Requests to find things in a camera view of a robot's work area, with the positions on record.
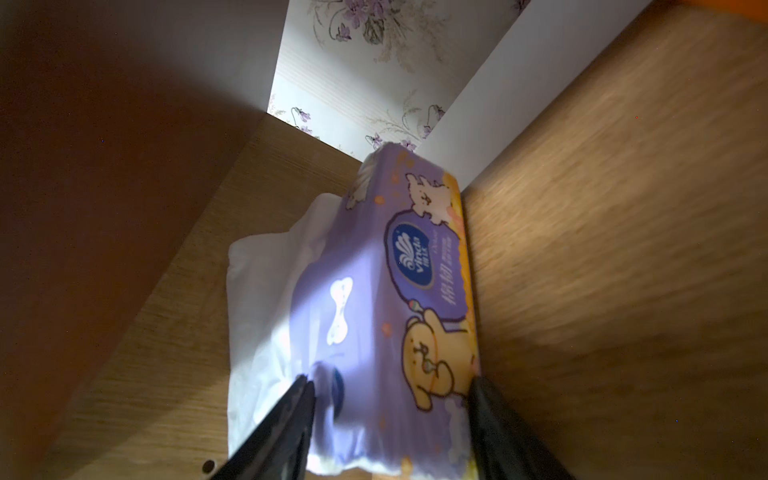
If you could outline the white purple tissue pack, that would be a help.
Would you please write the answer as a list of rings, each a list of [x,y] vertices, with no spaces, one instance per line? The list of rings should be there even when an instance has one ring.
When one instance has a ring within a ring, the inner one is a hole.
[[[467,403],[480,372],[455,178],[387,143],[348,193],[285,233],[231,244],[228,450],[296,377],[315,387],[308,468],[474,479]]]

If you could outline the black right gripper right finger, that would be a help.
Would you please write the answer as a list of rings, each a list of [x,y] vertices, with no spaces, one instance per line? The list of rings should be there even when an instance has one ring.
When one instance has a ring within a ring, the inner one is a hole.
[[[473,379],[468,411],[481,479],[574,479],[489,379]]]

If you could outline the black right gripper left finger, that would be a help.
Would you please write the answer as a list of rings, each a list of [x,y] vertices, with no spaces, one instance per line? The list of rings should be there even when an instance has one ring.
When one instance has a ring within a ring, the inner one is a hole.
[[[212,479],[303,480],[314,410],[314,383],[300,375]]]

